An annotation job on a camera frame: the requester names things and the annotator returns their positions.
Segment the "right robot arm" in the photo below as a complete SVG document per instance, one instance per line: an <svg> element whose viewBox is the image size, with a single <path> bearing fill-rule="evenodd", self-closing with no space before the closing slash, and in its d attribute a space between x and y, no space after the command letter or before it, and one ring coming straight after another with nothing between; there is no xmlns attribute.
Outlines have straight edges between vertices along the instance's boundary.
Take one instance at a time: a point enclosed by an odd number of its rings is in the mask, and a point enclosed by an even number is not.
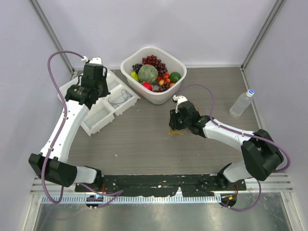
<svg viewBox="0 0 308 231"><path fill-rule="evenodd" d="M284 161L279 148L265 130L240 130L208 115L201 116L185 97L176 98L173 102L176 107L170 110L169 122L172 130L188 129L194 135L217 140L242 153L241 162L227 164L218 172L217 183L221 189L228 190L243 179L265 181Z"/></svg>

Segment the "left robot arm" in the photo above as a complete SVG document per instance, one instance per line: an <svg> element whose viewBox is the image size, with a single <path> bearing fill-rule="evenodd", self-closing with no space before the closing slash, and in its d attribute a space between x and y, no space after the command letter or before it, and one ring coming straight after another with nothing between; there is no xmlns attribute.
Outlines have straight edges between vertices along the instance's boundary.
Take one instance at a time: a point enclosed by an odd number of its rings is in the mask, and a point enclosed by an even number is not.
<svg viewBox="0 0 308 231"><path fill-rule="evenodd" d="M67 89L64 110L54 131L39 154L31 154L28 160L40 179L64 187L85 183L92 192L102 188L100 170L70 165L67 160L77 130L91 107L99 98L110 94L106 78L106 67L87 63L81 81Z"/></svg>

